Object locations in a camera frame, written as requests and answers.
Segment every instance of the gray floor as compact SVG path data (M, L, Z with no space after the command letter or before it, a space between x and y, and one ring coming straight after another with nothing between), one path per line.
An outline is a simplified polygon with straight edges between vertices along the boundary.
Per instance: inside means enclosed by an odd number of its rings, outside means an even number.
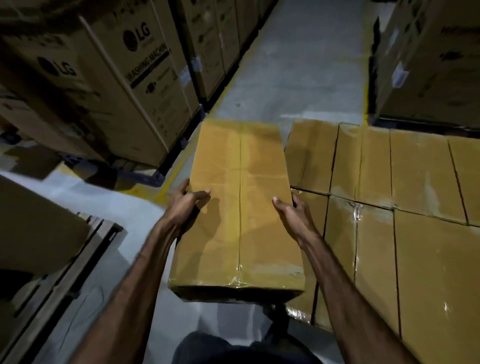
M298 117L361 124L372 24L378 13L389 11L367 0L280 0L210 117L274 123L284 140ZM194 147L179 157L166 187L190 175L193 154ZM58 204L126 229L124 239L109 247L35 359L37 364L65 363L164 209L58 171L33 179L7 169L10 172L3 175ZM197 329L235 344L263 336L270 322L259 306L178 299L166 286L172 254L173 250L158 292L146 363L170 363L178 343ZM325 363L343 362L330 334L295 321L289 330Z

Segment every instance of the forearm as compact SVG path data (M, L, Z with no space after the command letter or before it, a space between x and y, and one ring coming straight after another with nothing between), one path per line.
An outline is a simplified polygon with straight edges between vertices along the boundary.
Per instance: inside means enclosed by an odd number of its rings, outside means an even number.
M345 363L418 363L356 289L322 238L313 235L305 250Z
M175 227L161 219L70 363L141 363Z

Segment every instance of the hand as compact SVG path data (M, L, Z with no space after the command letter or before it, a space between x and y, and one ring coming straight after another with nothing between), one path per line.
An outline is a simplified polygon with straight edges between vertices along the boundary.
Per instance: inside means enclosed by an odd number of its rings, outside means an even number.
M210 196L209 190L187 193L189 182L190 180L187 178L175 190L164 214L164 217L168 218L177 228L187 221L198 201Z
M289 233L297 240L301 249L305 249L305 245L312 238L320 237L315 224L313 223L312 215L308 204L296 195L292 194L293 201L296 207L280 201L278 198L273 198L273 205L280 214Z

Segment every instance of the printed icon on box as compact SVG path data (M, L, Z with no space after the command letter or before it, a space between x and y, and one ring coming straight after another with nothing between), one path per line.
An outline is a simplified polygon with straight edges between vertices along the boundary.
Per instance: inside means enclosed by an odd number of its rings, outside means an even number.
M152 94L155 91L156 82L150 82L145 90L146 94Z
M125 30L123 32L123 43L127 49L131 52L135 52L138 49L138 42L143 41L150 35L150 29L145 22L140 24L140 30L135 28L135 32L131 30Z
M40 67L42 67L45 72L53 76L59 76L60 73L65 76L77 75L77 72L75 72L75 70L72 68L72 66L68 62L60 62L60 65L58 65L57 62L55 61L50 62L44 57L37 57L36 60L40 65Z

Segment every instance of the lg logo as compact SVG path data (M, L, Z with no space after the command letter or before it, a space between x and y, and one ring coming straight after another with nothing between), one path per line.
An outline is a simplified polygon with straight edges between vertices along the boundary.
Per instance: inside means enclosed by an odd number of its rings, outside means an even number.
M77 72L75 72L75 70L68 62L60 62L60 65L58 65L55 61L50 62L43 57L37 57L36 60L45 72L53 76L59 76L60 74L63 74L65 76L77 75Z
M135 52L138 49L138 42L144 40L150 35L150 29L145 22L140 24L140 30L135 28L135 32L131 30L125 30L123 32L123 43L127 49L131 52Z

